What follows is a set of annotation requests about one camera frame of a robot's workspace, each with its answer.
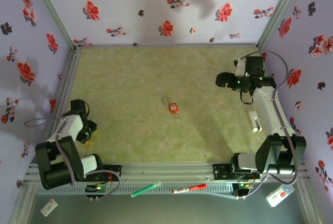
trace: green marker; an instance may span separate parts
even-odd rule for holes
[[[152,190],[153,188],[156,188],[157,186],[160,186],[162,183],[159,181],[158,183],[156,184],[152,184],[152,185],[149,185],[143,189],[140,189],[139,191],[136,191],[134,192],[133,194],[131,194],[131,197],[136,197],[138,195],[141,195],[149,190]]]

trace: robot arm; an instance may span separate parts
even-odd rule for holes
[[[272,77],[265,76],[262,57],[250,56],[246,60],[239,59],[234,64],[237,66],[236,73],[220,73],[216,78],[216,85],[223,88],[227,86],[240,93],[250,93],[253,102],[259,108],[267,138],[255,154],[234,154],[230,161],[232,172],[294,173],[295,161],[272,101],[276,84]],[[293,142],[298,158],[296,162],[300,163],[306,141],[304,137],[296,136],[295,131],[289,125],[277,93],[275,102]]]
[[[38,144],[35,148],[41,182],[46,189],[71,182],[67,165],[63,161],[56,163],[56,159],[60,156],[60,151],[56,145],[56,135],[58,134],[60,134],[59,145],[69,161],[76,181],[84,180],[87,173],[103,167],[97,154],[81,158],[75,147],[75,140],[81,142],[89,140],[86,137],[90,138],[97,126],[95,123],[89,124],[91,121],[86,118],[84,101],[71,101],[71,109],[75,108],[76,105],[83,105],[84,108],[71,110],[64,114],[55,133],[46,142]]]

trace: purple wall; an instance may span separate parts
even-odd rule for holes
[[[293,69],[279,93],[291,125],[306,138],[304,160],[324,214],[333,207],[333,0],[291,0],[263,49],[285,57]],[[267,54],[266,66],[277,83],[282,63]]]
[[[22,124],[51,116],[69,48],[41,0],[0,5],[0,222],[8,223],[19,181],[45,134]]]

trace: floral wallpaper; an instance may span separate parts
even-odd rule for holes
[[[287,84],[279,98],[290,125],[307,142],[304,161],[323,212],[331,223],[333,207],[333,28],[327,22],[332,0],[291,0],[263,49],[282,55],[289,66]],[[283,64],[264,55],[277,83],[284,77]]]
[[[0,216],[8,223],[44,128],[23,123],[51,116],[69,55],[41,0],[0,0]]]
[[[52,2],[77,46],[84,45],[82,39],[86,39],[86,45],[144,46],[256,44],[278,0]],[[288,20],[282,27],[282,35],[287,28]]]

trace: gray floor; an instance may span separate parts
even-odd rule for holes
[[[129,195],[110,196],[100,202],[89,202],[86,196],[38,195],[29,217],[31,224],[223,224],[278,223],[304,224],[303,208],[297,191],[275,208],[266,196],[279,187],[265,183],[251,197],[229,200],[208,195]],[[48,216],[40,210],[51,199],[59,204]]]

